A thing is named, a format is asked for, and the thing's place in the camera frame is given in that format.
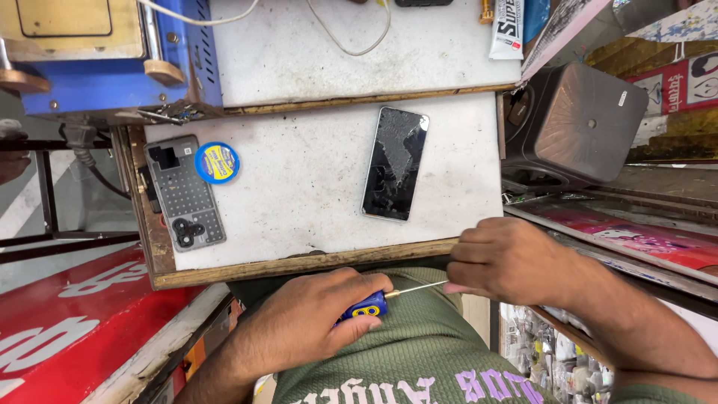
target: red sign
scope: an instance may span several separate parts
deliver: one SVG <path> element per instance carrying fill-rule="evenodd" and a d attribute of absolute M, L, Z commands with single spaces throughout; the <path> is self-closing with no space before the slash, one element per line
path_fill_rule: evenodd
<path fill-rule="evenodd" d="M 718 106 L 718 52 L 627 78 L 648 93 L 646 116 Z"/>
<path fill-rule="evenodd" d="M 203 289 L 153 291 L 132 246 L 0 295 L 0 403 L 79 403 Z"/>

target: smartphone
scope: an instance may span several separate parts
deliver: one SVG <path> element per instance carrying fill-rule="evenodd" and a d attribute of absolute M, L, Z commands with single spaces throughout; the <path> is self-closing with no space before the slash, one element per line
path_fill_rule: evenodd
<path fill-rule="evenodd" d="M 409 220 L 429 117 L 388 106 L 379 111 L 362 214 Z"/>

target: finger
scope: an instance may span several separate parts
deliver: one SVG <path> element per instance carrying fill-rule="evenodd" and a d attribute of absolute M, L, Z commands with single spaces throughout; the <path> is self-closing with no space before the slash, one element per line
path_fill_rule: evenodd
<path fill-rule="evenodd" d="M 394 285 L 384 274 L 359 275 L 346 280 L 342 285 L 342 297 L 347 307 L 361 302 L 374 292 L 391 292 Z"/>
<path fill-rule="evenodd" d="M 5 132 L 5 140 L 27 140 L 25 132 Z"/>
<path fill-rule="evenodd" d="M 15 161 L 20 160 L 23 157 L 26 157 L 29 154 L 29 151 L 23 150 L 19 152 L 2 152 L 0 153 L 0 158 L 5 161 Z"/>
<path fill-rule="evenodd" d="M 494 240 L 493 231 L 481 228 L 466 229 L 459 236 L 459 242 L 464 243 L 490 243 Z"/>
<path fill-rule="evenodd" d="M 474 289 L 485 289 L 489 272 L 483 264 L 450 262 L 447 265 L 447 277 L 451 283 Z"/>
<path fill-rule="evenodd" d="M 327 272 L 323 275 L 330 278 L 332 281 L 335 282 L 335 284 L 339 284 L 345 282 L 347 279 L 357 277 L 360 274 L 352 267 L 342 267 L 331 272 Z"/>
<path fill-rule="evenodd" d="M 17 167 L 21 171 L 20 174 L 25 171 L 25 169 L 27 168 L 27 166 L 30 165 L 31 162 L 32 160 L 29 157 L 23 157 L 22 159 L 20 159 L 20 161 L 17 162 Z"/>
<path fill-rule="evenodd" d="M 457 285 L 456 283 L 445 283 L 444 293 L 451 295 L 452 293 L 468 293 L 470 295 L 484 296 L 486 298 L 494 298 L 494 296 L 484 289 L 469 288 L 467 286 Z"/>
<path fill-rule="evenodd" d="M 476 224 L 476 227 L 480 227 L 481 229 L 495 229 L 497 227 L 505 226 L 507 223 L 510 223 L 513 220 L 516 220 L 516 218 L 490 217 L 488 219 L 483 219 L 482 221 L 480 221 L 478 224 Z"/>
<path fill-rule="evenodd" d="M 327 335 L 326 346 L 333 355 L 343 347 L 353 344 L 367 331 L 381 325 L 381 319 L 376 316 L 362 315 L 349 318 L 337 324 Z"/>
<path fill-rule="evenodd" d="M 454 261 L 468 262 L 470 264 L 487 264 L 495 248 L 491 244 L 460 242 L 451 248 L 451 258 Z"/>

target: wooden table edge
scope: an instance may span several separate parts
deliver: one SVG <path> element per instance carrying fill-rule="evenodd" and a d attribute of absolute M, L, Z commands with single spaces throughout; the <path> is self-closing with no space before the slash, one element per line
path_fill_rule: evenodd
<path fill-rule="evenodd" d="M 466 88 L 452 88 L 449 90 L 422 91 L 418 93 L 388 94 L 382 96 L 330 98 L 321 101 L 289 102 L 283 104 L 271 104 L 263 106 L 237 106 L 224 108 L 222 117 L 273 114 L 278 112 L 298 111 L 300 109 L 330 108 L 333 106 L 349 106 L 356 104 L 371 104 L 379 102 L 392 102 L 403 100 L 414 100 L 419 98 L 433 98 L 443 96 L 456 96 L 471 93 L 489 93 L 495 91 L 509 91 L 516 88 L 513 84 L 495 84 L 492 86 L 477 86 Z"/>
<path fill-rule="evenodd" d="M 312 270 L 332 269 L 354 263 L 372 263 L 410 258 L 432 257 L 449 254 L 458 238 L 431 240 L 409 244 L 397 244 L 386 247 L 357 249 L 354 251 L 307 254 L 302 257 L 280 260 L 250 262 L 248 264 L 227 265 L 224 267 L 195 270 L 178 270 L 169 273 L 154 274 L 156 289 L 178 288 L 188 285 L 228 282 L 231 280 L 251 279 Z"/>

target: hand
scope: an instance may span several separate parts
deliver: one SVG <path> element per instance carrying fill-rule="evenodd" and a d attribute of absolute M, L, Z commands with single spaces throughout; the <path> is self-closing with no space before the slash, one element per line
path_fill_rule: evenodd
<path fill-rule="evenodd" d="M 353 268 L 290 280 L 233 335 L 237 377 L 254 381 L 334 356 L 381 325 L 379 317 L 356 316 L 334 326 L 347 308 L 378 290 L 393 290 L 386 275 L 360 275 Z"/>
<path fill-rule="evenodd" d="M 11 119 L 0 119 L 0 142 L 2 140 L 26 140 L 27 133 L 21 132 L 20 123 Z M 0 185 L 18 178 L 30 165 L 28 151 L 0 152 Z"/>
<path fill-rule="evenodd" d="M 466 229 L 451 251 L 446 293 L 472 293 L 515 305 L 569 308 L 591 272 L 603 267 L 523 219 L 495 217 Z"/>

